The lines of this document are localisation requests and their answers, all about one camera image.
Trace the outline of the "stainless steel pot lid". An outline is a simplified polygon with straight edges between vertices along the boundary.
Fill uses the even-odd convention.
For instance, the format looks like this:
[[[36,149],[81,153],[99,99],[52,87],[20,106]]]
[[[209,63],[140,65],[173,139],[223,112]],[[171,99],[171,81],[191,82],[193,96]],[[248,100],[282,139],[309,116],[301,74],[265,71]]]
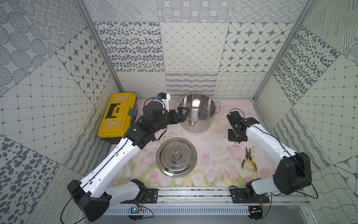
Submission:
[[[159,147],[156,163],[164,175],[172,178],[184,177],[194,170],[197,151],[190,141],[179,137],[171,138]]]

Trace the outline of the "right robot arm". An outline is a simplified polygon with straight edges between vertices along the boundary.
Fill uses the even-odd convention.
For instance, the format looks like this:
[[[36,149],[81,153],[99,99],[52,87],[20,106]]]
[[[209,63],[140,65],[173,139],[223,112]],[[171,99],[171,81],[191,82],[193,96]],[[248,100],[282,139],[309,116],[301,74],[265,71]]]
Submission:
[[[228,130],[229,141],[241,143],[251,139],[277,164],[273,176],[246,183],[248,198],[267,193],[290,195],[312,185],[310,157],[306,153],[285,146],[253,117],[244,118],[238,111],[233,111],[227,119],[232,127]]]

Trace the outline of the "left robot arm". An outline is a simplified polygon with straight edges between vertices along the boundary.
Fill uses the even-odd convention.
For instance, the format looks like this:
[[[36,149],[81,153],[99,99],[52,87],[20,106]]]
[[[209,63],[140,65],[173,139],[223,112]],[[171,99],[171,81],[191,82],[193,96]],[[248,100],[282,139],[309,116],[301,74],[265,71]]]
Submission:
[[[112,205],[144,201],[146,187],[138,179],[117,187],[109,187],[109,184],[131,158],[149,142],[156,141],[158,131],[186,121],[188,112],[187,107],[169,111],[161,102],[148,103],[143,107],[143,115],[130,125],[116,148],[86,177],[68,184],[71,199],[88,221],[96,221]]]

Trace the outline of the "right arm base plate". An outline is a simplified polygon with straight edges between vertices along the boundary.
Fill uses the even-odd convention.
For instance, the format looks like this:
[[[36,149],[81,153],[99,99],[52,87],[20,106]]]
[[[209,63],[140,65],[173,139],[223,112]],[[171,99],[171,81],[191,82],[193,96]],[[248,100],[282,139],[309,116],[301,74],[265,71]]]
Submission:
[[[228,190],[231,194],[233,203],[270,203],[267,194],[257,195],[251,189],[230,186]]]

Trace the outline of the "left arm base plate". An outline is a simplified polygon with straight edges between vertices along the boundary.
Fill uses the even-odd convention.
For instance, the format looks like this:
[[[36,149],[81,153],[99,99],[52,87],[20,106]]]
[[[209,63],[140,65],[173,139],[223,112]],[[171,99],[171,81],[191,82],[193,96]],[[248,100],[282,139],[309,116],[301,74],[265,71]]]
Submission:
[[[141,189],[137,197],[133,200],[127,200],[122,202],[121,204],[155,204],[158,200],[158,189],[155,188],[147,188]]]

